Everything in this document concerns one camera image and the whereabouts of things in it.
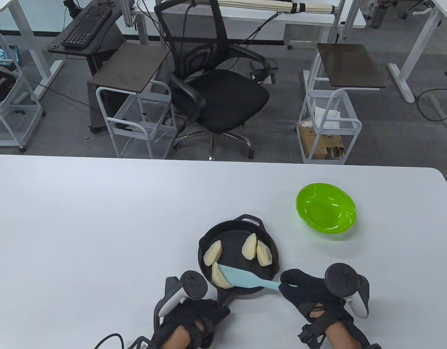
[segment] black bag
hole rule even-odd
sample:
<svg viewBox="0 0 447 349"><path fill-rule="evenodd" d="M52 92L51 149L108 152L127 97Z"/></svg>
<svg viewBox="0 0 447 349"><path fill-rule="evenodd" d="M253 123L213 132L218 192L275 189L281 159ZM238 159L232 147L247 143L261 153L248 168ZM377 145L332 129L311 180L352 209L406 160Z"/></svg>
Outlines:
<svg viewBox="0 0 447 349"><path fill-rule="evenodd" d="M0 69L0 103L7 97L16 83L11 73Z"/></svg>

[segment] cast iron skillet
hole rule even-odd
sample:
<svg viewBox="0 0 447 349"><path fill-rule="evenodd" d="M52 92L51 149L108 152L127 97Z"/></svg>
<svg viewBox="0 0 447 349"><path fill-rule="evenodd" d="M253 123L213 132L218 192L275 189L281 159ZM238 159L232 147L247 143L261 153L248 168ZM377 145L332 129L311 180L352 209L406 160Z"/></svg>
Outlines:
<svg viewBox="0 0 447 349"><path fill-rule="evenodd" d="M254 221L258 225L249 221L244 221L244 219ZM260 266L259 262L257 261L257 257L255 257L252 261L248 261L241 253L241 248L245 243L246 238L253 233L256 234L258 240L261 240L269 247L270 252L272 253L272 264L269 266ZM209 247L217 240L220 240L222 243L222 254L217 261L218 264L247 270L256 274L261 279L266 280L272 280L278 273L280 265L277 246L267 231L265 231L264 225L259 218L250 216L249 214L244 214L238 218L235 218L233 221L225 221L217 224L199 240L197 258L202 274L212 285L217 288L217 303L220 305L222 305L231 295L237 296L242 294L252 294L263 288L254 287L252 289L245 289L242 287L233 287L231 289L224 290L220 289L212 282L212 266L205 265L202 258L204 257L207 249L209 249Z"/></svg>

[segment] dumpling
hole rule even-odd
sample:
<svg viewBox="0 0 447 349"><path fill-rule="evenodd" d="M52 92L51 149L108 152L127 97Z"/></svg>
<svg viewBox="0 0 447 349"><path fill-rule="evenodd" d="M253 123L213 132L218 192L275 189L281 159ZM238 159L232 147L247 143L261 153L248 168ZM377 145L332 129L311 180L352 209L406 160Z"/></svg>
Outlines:
<svg viewBox="0 0 447 349"><path fill-rule="evenodd" d="M255 257L255 250L257 248L257 237L255 233L248 236L243 247L241 249L241 253L245 256L246 259L252 260Z"/></svg>
<svg viewBox="0 0 447 349"><path fill-rule="evenodd" d="M261 266L268 266L272 264L272 253L270 253L269 248L262 241L257 242L257 261Z"/></svg>
<svg viewBox="0 0 447 349"><path fill-rule="evenodd" d="M212 264L212 281L221 289L231 289L233 287L227 280L225 280L217 262Z"/></svg>
<svg viewBox="0 0 447 349"><path fill-rule="evenodd" d="M217 262L222 254L222 243L220 240L217 240L213 243L209 249L204 254L202 258L204 260L204 264L207 266L212 266L215 262Z"/></svg>

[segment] keyboard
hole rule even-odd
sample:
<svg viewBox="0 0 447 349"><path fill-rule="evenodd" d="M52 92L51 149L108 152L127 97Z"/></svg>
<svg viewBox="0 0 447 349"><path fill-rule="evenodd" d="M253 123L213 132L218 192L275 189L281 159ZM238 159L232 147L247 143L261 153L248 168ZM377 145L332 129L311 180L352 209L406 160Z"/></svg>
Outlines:
<svg viewBox="0 0 447 349"><path fill-rule="evenodd" d="M88 10L75 18L75 25L62 39L61 44L66 48L82 49L96 36L104 22L112 14L109 7L91 5Z"/></svg>

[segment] spatula handle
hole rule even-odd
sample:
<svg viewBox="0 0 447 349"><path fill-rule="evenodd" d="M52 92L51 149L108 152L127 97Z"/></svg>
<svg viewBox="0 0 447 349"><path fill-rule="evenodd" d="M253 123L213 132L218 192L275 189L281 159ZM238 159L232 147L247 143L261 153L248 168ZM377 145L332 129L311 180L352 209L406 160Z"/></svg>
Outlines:
<svg viewBox="0 0 447 349"><path fill-rule="evenodd" d="M261 279L261 286L265 287L266 289L273 289L275 291L278 291L278 286L280 286L280 284L281 284L280 282Z"/></svg>

